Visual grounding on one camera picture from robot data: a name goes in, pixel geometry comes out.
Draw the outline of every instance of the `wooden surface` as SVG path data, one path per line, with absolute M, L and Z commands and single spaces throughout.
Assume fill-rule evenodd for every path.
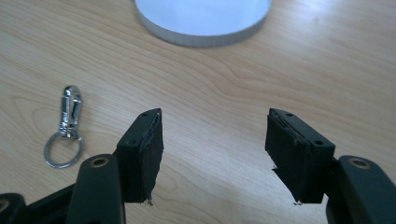
M 138 114 L 160 107 L 154 206 L 128 204 L 129 223 L 326 223 L 326 197 L 296 206 L 271 171 L 266 115 L 296 114 L 337 158 L 370 159 L 396 182 L 395 11 L 392 0 L 275 0 L 250 39 L 188 49 L 150 34 L 131 0 L 1 0 L 0 193 L 32 203 L 74 183 L 85 159 L 112 153 Z M 86 148 L 55 170 L 43 148 L 70 84 Z

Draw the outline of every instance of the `keychain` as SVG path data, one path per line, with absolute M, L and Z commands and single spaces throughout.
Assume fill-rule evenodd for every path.
M 81 156 L 84 149 L 84 141 L 78 133 L 78 116 L 81 110 L 81 95 L 77 86 L 68 86 L 64 89 L 61 107 L 61 124 L 59 132 L 55 133 L 47 142 L 44 149 L 44 157 L 46 163 L 53 168 L 66 168 L 74 164 Z M 78 152 L 76 156 L 66 163 L 56 163 L 50 157 L 50 146 L 57 138 L 63 140 L 78 140 Z

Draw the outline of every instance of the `white plate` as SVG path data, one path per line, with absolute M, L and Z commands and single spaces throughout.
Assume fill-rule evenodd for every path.
M 166 41 L 217 47 L 256 33 L 271 0 L 135 0 L 142 23 Z

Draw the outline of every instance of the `wood grain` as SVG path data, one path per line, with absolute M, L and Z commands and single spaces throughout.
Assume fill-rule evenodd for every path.
M 189 49 L 154 37 L 130 0 L 0 1 L 0 193 L 32 203 L 112 153 L 138 114 L 163 109 L 154 206 L 129 223 L 326 223 L 295 206 L 264 150 L 269 108 L 288 110 L 396 182 L 396 2 L 274 1 L 241 43 Z M 44 162 L 67 85 L 82 91 L 83 158 Z M 55 151 L 66 161 L 73 150 Z

